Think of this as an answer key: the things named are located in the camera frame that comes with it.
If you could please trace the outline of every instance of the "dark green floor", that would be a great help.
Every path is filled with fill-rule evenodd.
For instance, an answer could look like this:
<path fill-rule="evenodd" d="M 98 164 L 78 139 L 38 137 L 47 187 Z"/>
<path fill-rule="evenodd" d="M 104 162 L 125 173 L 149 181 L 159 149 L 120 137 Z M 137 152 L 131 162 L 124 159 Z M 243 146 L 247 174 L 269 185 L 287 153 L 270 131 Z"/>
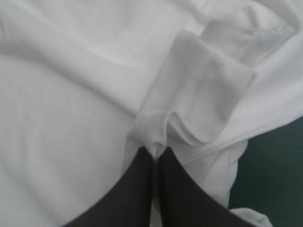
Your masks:
<path fill-rule="evenodd" d="M 268 215 L 274 227 L 303 227 L 303 118 L 249 141 L 230 208 Z"/>

